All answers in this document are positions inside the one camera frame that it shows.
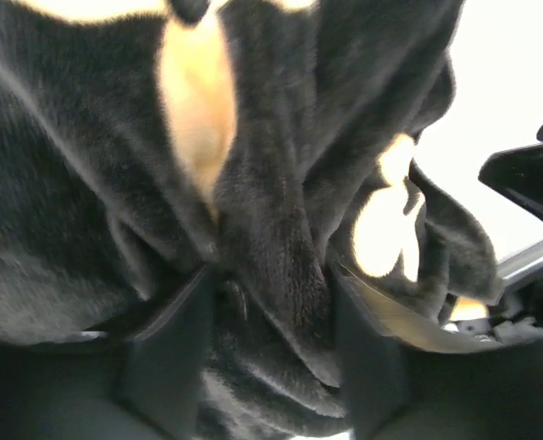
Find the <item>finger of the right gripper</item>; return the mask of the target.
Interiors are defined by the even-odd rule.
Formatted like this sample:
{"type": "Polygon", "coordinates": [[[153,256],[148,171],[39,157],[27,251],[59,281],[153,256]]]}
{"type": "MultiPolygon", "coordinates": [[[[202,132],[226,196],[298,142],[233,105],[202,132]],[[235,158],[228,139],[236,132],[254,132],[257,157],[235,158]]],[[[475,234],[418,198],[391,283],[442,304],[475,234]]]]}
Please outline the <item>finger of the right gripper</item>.
{"type": "Polygon", "coordinates": [[[494,153],[478,180],[543,222],[543,125],[536,145],[494,153]]]}

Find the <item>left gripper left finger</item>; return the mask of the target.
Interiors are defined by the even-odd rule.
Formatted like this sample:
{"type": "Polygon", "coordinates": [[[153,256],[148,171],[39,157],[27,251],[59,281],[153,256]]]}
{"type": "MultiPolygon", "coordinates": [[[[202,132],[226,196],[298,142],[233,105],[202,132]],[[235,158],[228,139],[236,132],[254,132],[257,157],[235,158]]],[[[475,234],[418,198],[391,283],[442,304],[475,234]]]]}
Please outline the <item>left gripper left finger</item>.
{"type": "Polygon", "coordinates": [[[215,274],[58,343],[0,344],[0,439],[188,439],[215,274]]]}

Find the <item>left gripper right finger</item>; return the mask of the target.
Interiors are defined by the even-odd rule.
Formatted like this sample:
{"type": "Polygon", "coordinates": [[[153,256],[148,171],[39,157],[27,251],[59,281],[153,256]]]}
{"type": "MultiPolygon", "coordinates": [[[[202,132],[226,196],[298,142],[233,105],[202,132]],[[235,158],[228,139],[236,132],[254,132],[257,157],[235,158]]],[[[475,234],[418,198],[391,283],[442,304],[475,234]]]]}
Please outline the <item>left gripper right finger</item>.
{"type": "Polygon", "coordinates": [[[343,265],[341,390],[358,439],[543,439],[543,329],[500,324],[493,340],[450,333],[343,265]]]}

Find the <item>black floral plush pillowcase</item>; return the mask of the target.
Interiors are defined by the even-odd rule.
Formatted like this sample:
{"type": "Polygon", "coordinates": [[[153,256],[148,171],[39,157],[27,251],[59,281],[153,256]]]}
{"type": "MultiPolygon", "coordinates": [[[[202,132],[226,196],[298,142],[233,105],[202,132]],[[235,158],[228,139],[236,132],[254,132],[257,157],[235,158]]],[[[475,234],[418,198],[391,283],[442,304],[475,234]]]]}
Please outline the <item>black floral plush pillowcase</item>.
{"type": "Polygon", "coordinates": [[[211,263],[198,439],[345,431],[327,263],[431,321],[490,238],[415,162],[460,1],[0,1],[0,342],[57,343],[211,263]]]}

